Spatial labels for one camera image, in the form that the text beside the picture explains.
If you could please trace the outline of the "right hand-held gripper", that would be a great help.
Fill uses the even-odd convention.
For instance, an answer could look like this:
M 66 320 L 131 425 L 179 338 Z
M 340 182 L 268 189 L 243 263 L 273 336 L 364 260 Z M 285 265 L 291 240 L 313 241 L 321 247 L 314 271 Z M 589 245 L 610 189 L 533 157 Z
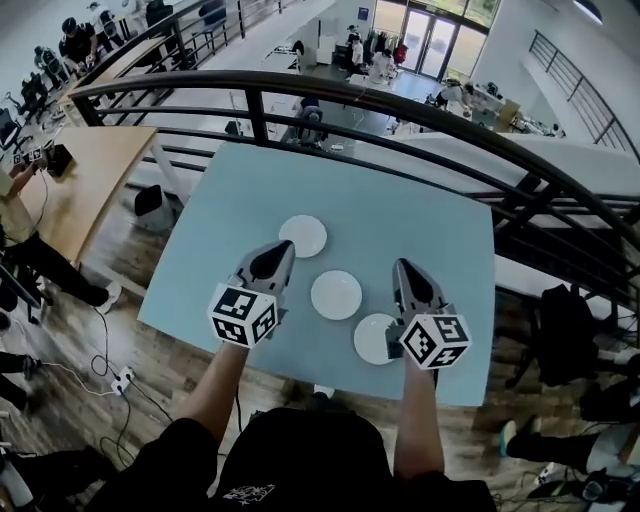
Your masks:
M 465 318 L 457 314 L 432 314 L 448 305 L 439 284 L 421 267 L 399 258 L 392 269 L 394 301 L 402 323 L 386 330 L 390 359 L 406 353 L 420 370 L 454 365 L 472 345 Z

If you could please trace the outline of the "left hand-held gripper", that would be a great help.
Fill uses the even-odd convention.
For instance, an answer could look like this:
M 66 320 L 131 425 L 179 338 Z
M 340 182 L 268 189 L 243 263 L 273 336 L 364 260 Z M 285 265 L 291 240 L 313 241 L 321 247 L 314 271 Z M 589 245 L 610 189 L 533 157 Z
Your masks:
M 247 253 L 232 275 L 219 283 L 207 308 L 213 335 L 221 342 L 254 348 L 273 336 L 288 310 L 283 292 L 296 259 L 291 240 L 277 240 Z

